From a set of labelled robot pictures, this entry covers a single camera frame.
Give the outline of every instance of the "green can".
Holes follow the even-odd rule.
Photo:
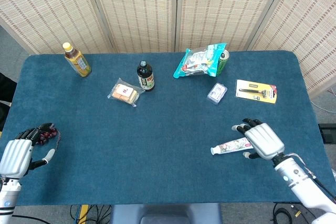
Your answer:
[[[216,76],[219,76],[222,73],[226,62],[229,60],[229,57],[230,57],[229,52],[227,50],[224,50],[218,60]]]

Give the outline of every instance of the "woven panel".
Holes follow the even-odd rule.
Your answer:
[[[118,52],[172,50],[172,0],[99,1]]]
[[[336,76],[336,0],[280,0],[253,50],[289,50],[308,93]]]
[[[36,54],[109,52],[90,0],[0,0],[0,17]]]
[[[217,42],[243,50],[267,1],[182,0],[180,50]]]

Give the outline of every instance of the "toothpaste tube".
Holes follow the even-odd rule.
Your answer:
[[[211,154],[224,154],[224,153],[230,153],[230,152],[238,152],[243,151],[247,149],[252,149],[253,146],[250,144],[250,142],[247,140],[246,137],[233,140],[224,144],[219,144],[216,147],[211,148]]]

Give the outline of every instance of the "packaged bread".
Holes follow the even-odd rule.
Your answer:
[[[107,98],[120,100],[136,107],[136,101],[143,92],[142,88],[130,85],[119,78]]]

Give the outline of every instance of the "toothpaste cap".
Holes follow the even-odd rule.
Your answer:
[[[221,152],[221,149],[219,148],[219,146],[213,147],[210,150],[211,150],[212,155],[220,154],[220,152]]]

